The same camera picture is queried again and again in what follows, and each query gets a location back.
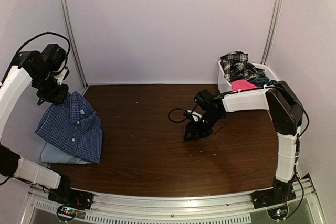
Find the blue dotted shirt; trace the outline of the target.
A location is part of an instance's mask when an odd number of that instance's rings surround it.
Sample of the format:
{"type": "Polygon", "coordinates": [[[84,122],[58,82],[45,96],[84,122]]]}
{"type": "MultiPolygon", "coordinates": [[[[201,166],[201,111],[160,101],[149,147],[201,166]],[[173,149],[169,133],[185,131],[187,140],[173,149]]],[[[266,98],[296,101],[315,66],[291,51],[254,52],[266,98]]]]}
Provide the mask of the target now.
{"type": "Polygon", "coordinates": [[[39,121],[35,134],[63,152],[99,164],[103,131],[101,119],[78,92],[69,93],[60,105],[51,105],[39,121]]]}

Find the light blue printed t-shirt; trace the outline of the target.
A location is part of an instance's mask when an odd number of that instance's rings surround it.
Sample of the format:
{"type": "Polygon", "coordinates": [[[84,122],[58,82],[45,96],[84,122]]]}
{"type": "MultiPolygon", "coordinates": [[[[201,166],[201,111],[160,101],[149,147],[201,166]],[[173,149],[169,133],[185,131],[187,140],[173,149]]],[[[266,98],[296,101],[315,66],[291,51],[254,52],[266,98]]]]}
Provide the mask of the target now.
{"type": "Polygon", "coordinates": [[[42,153],[40,155],[40,161],[42,163],[50,163],[50,164],[78,164],[78,165],[90,164],[90,162],[71,156],[49,143],[45,144],[42,153]]]}

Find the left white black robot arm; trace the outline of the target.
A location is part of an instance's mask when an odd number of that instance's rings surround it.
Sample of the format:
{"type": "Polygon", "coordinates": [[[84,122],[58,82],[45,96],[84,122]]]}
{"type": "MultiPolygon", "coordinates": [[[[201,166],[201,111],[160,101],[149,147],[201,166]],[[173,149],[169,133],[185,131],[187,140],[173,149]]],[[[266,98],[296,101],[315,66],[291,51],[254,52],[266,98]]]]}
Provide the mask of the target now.
{"type": "MultiPolygon", "coordinates": [[[[9,119],[20,96],[28,87],[37,89],[39,102],[62,104],[68,94],[63,83],[69,70],[67,53],[58,44],[48,44],[42,52],[18,51],[1,83],[1,130],[9,119]]],[[[7,180],[16,178],[40,185],[64,205],[71,205],[76,197],[70,179],[57,172],[22,158],[6,146],[1,146],[1,175],[7,180]]]]}

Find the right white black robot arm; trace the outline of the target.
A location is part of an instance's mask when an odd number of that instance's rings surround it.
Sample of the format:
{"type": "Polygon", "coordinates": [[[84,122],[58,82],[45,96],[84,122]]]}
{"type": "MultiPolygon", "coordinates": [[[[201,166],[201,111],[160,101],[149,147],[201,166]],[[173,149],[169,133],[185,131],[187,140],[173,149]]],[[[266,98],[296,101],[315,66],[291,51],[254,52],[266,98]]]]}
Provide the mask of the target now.
{"type": "Polygon", "coordinates": [[[269,199],[279,204],[289,198],[295,168],[300,156],[300,139],[304,108],[285,81],[261,89],[226,91],[211,94],[207,89],[194,97],[197,107],[203,110],[200,115],[195,109],[186,110],[189,120],[185,127],[185,141],[199,140],[213,134],[213,127],[227,113],[248,110],[269,112],[278,136],[278,164],[269,199]]]}

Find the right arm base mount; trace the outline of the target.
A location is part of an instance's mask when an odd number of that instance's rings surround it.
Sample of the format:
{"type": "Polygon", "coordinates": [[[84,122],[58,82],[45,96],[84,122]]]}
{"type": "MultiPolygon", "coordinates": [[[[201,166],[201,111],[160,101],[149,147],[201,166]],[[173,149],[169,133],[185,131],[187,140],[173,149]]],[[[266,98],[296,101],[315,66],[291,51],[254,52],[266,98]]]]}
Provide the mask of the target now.
{"type": "Polygon", "coordinates": [[[273,221],[285,220],[289,215],[288,201],[296,199],[293,189],[283,192],[279,188],[257,190],[250,194],[255,209],[266,208],[273,221]]]}

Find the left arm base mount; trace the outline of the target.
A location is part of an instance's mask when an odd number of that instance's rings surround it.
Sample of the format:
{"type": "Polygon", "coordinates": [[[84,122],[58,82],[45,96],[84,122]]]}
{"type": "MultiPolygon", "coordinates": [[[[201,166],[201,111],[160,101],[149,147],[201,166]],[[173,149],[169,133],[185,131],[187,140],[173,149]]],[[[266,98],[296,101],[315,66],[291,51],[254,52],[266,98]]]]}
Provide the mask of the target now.
{"type": "Polygon", "coordinates": [[[85,210],[91,209],[93,202],[92,193],[74,189],[70,189],[68,193],[65,193],[45,187],[43,190],[48,193],[48,200],[60,204],[56,209],[56,216],[64,223],[73,221],[76,217],[83,214],[85,210]]]}

